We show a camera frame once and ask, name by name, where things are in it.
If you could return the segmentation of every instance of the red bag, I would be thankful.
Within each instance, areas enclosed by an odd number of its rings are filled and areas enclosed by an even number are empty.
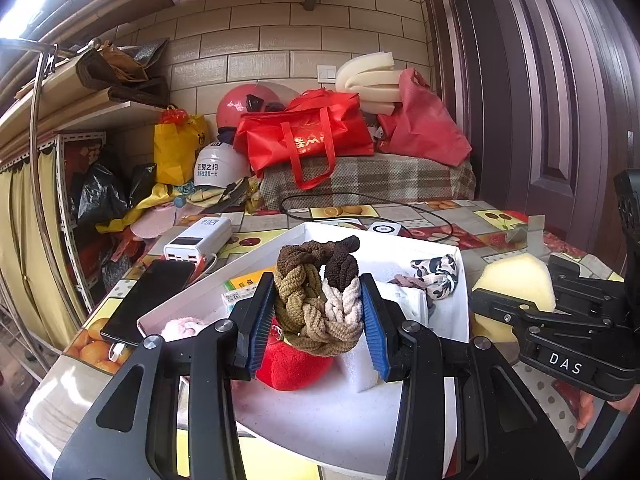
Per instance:
[[[471,146],[440,98],[414,68],[402,71],[399,85],[402,105],[390,117],[378,116],[387,136],[378,144],[380,151],[459,166]]]
[[[249,157],[258,176],[264,168],[290,160],[296,185],[303,190],[329,178],[336,156],[373,155],[358,94],[325,88],[306,91],[283,112],[242,115],[234,148]],[[324,154],[327,172],[305,181],[300,157]]]

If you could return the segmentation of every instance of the smartphone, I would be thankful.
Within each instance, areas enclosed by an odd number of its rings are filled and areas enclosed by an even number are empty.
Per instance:
[[[192,262],[155,260],[124,297],[100,334],[107,340],[138,346],[143,335],[136,322],[184,289],[195,270]]]

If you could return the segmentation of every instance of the door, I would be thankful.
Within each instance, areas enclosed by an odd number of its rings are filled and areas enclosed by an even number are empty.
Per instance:
[[[587,251],[607,245],[603,229],[615,232],[619,252],[612,176],[638,158],[640,58],[613,2],[442,0],[442,20],[430,1],[436,37],[461,53],[462,77],[447,80],[441,58],[438,88],[474,149],[479,197],[545,214]]]

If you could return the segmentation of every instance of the red helmet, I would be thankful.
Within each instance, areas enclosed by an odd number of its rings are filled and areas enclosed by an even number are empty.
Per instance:
[[[237,128],[242,114],[263,112],[266,105],[279,102],[280,99],[276,93],[264,85],[249,83],[236,86],[220,100],[216,113],[216,124],[218,129]]]

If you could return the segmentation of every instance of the brick wall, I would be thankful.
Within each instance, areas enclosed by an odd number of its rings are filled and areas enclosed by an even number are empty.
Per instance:
[[[206,117],[212,139],[219,100],[244,82],[268,81],[302,92],[320,86],[318,64],[340,67],[380,50],[394,54],[397,68],[415,67],[428,80],[433,76],[424,0],[319,0],[312,12],[302,1],[178,0],[175,7],[102,37],[116,44],[170,38],[150,72],[166,77],[173,104]],[[152,126],[110,137],[127,173],[153,160]]]

